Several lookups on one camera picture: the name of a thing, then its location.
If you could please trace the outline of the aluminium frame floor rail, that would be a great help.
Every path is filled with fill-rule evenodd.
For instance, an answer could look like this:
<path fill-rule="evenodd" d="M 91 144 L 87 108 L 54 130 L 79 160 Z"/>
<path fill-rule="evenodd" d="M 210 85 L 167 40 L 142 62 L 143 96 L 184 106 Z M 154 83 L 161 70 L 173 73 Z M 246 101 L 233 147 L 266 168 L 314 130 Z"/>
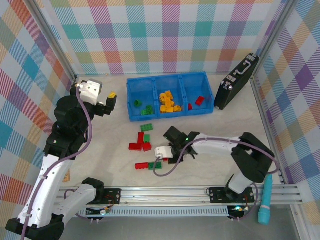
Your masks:
<path fill-rule="evenodd" d="M 259 113 L 260 113 L 260 117 L 261 117 L 261 120 L 262 120 L 262 124 L 263 124 L 264 130 L 265 130 L 265 133 L 266 133 L 266 137 L 267 137 L 268 143 L 270 145 L 270 149 L 274 153 L 275 159 L 278 162 L 278 170 L 282 175 L 282 179 L 283 179 L 282 182 L 284 184 L 290 184 L 290 181 L 289 181 L 289 179 L 287 177 L 285 168 L 284 168 L 283 163 L 281 161 L 281 155 L 280 155 L 280 152 L 278 150 L 278 146 L 276 144 L 275 138 L 273 136 L 271 125 L 269 123 L 269 119 L 268 119 L 268 116 L 267 116 L 267 112 L 265 111 L 263 100 L 262 100 L 262 98 L 260 96 L 259 88 L 258 88 L 258 86 L 256 84 L 254 76 L 252 76 L 250 78 L 250 85 L 251 85 L 251 88 L 252 88 L 256 103 L 257 103 L 257 107 L 258 107 L 258 110 L 259 110 Z"/>

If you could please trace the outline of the teal handheld tool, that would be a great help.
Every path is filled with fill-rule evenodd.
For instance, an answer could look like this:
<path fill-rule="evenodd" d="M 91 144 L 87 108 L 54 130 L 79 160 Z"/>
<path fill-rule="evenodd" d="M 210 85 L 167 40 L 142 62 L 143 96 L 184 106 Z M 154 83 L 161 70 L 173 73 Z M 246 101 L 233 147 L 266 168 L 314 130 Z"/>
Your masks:
<path fill-rule="evenodd" d="M 271 216 L 271 197 L 273 189 L 273 176 L 268 174 L 264 181 L 262 200 L 258 211 L 258 222 L 261 225 L 268 225 Z"/>

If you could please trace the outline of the aluminium frame post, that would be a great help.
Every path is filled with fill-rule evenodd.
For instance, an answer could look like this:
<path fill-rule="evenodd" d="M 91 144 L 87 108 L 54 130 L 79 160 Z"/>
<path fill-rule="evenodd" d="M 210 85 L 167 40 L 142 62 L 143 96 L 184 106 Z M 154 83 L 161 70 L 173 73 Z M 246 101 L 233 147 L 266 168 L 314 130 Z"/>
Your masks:
<path fill-rule="evenodd" d="M 299 0 L 274 0 L 253 45 L 253 52 L 260 57 L 262 63 L 268 55 L 269 49 L 277 40 L 289 16 Z"/>
<path fill-rule="evenodd" d="M 65 55 L 62 47 L 60 46 L 54 32 L 52 31 L 51 26 L 49 25 L 48 21 L 46 20 L 41 8 L 38 6 L 36 0 L 24 0 L 25 5 L 30 10 L 31 14 L 35 18 L 35 21 L 39 25 L 43 35 L 45 36 L 48 44 L 51 46 L 53 52 L 55 53 L 56 57 L 60 61 L 63 69 L 65 70 L 67 76 L 75 82 L 77 79 L 76 73 L 73 70 L 67 56 Z"/>

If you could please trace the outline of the blue three-compartment plastic bin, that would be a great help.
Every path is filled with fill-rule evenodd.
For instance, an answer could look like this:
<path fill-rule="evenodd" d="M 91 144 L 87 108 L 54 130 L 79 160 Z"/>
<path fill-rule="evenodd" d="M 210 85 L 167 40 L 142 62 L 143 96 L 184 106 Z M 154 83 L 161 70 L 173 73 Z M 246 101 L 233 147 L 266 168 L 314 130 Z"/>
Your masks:
<path fill-rule="evenodd" d="M 205 72 L 129 78 L 126 87 L 131 122 L 205 115 L 214 111 L 214 95 Z M 174 106 L 180 106 L 180 112 L 160 113 L 160 94 L 166 91 L 171 91 Z M 204 97 L 201 106 L 196 105 L 199 96 Z M 135 107 L 135 100 L 140 100 L 142 105 Z M 188 110 L 188 104 L 192 104 L 192 110 Z M 153 107 L 154 114 L 141 115 L 141 110 L 146 110 L 148 105 Z"/>

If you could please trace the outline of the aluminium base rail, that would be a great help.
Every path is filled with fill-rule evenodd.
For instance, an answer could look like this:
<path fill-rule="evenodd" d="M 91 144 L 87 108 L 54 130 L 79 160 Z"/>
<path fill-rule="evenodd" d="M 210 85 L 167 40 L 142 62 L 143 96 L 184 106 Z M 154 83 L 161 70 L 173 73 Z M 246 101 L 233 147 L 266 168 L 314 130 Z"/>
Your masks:
<path fill-rule="evenodd" d="M 209 206 L 208 186 L 120 186 L 119 207 L 184 207 Z M 276 184 L 272 188 L 271 205 L 303 203 L 297 185 Z"/>

